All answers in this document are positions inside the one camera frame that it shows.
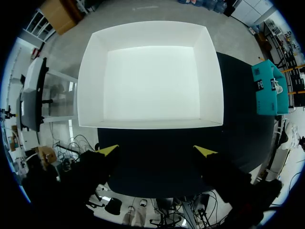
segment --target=desk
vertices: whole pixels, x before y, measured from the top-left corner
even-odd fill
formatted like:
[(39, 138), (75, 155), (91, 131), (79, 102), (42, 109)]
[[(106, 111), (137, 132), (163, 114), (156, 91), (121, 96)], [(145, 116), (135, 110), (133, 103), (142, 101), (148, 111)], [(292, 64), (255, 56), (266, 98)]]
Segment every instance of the desk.
[(210, 190), (192, 163), (193, 145), (226, 155), (244, 172), (252, 171), (266, 160), (274, 117), (256, 114), (251, 66), (225, 54), (217, 53), (217, 57), (224, 90), (223, 126), (98, 129), (101, 148), (120, 146), (119, 166), (108, 182), (114, 192), (142, 198), (169, 198)]
[(39, 132), (41, 123), (68, 121), (69, 119), (77, 118), (77, 116), (41, 116), (41, 107), (42, 104), (45, 103), (45, 101), (42, 100), (42, 90), (46, 74), (55, 75), (66, 81), (77, 83), (77, 79), (49, 69), (46, 66), (46, 62), (47, 58), (42, 59), (38, 57), (30, 64), (28, 68), (23, 91), (20, 95), (20, 107), (17, 108), (17, 111), (21, 111), (20, 114), (18, 114), (21, 130), (24, 127), (27, 127), (33, 131)]

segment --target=shoe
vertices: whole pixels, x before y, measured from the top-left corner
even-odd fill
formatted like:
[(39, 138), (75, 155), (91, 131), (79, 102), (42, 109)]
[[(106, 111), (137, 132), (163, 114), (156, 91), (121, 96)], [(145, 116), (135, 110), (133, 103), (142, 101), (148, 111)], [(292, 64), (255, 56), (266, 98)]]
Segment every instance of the shoe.
[(129, 207), (128, 207), (128, 211), (129, 211), (129, 212), (134, 211), (134, 207), (133, 207), (133, 206), (129, 206)]
[(280, 94), (283, 92), (282, 86), (278, 83), (278, 81), (274, 80), (274, 86), (277, 94)]
[(147, 200), (141, 199), (141, 201), (140, 201), (140, 206), (146, 207), (146, 205), (147, 205)]

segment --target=metal shelving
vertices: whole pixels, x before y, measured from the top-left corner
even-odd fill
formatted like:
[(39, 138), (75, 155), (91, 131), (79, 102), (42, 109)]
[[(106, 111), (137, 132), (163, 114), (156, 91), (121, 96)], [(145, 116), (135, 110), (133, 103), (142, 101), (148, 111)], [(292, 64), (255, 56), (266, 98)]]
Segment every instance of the metal shelving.
[(40, 9), (35, 11), (31, 21), (26, 28), (23, 28), (23, 30), (43, 42), (48, 40), (55, 33), (55, 30), (44, 17)]

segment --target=brown box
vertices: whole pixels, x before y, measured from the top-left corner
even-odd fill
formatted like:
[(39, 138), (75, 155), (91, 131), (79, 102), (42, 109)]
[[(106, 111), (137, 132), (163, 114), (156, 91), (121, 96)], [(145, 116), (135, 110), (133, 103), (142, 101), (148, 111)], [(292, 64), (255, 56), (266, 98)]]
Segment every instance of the brown box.
[(46, 168), (49, 164), (57, 160), (54, 150), (47, 146), (37, 147), (36, 152), (42, 161), (43, 167)]
[(18, 141), (15, 135), (13, 135), (12, 137), (9, 137), (9, 144), (10, 144), (10, 150), (11, 151), (15, 151), (16, 148), (19, 147), (18, 145)]
[(46, 0), (40, 7), (43, 15), (59, 35), (64, 34), (77, 24), (75, 17), (64, 5), (65, 1), (63, 0)]
[(17, 137), (18, 137), (18, 129), (16, 125), (12, 125), (11, 129), (16, 133)]

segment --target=person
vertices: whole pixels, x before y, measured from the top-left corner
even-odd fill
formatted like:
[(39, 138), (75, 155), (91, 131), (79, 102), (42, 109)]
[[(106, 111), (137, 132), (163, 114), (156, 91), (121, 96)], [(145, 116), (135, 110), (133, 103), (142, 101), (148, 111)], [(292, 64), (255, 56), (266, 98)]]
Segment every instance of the person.
[[(147, 200), (142, 199), (140, 201), (140, 204), (139, 204), (138, 208), (137, 208), (137, 214), (136, 214), (135, 223), (134, 223), (135, 227), (142, 227), (143, 228), (145, 226), (146, 205), (147, 205)], [(128, 212), (125, 214), (122, 224), (131, 226), (134, 215), (135, 215), (134, 207), (129, 206), (128, 207)]]

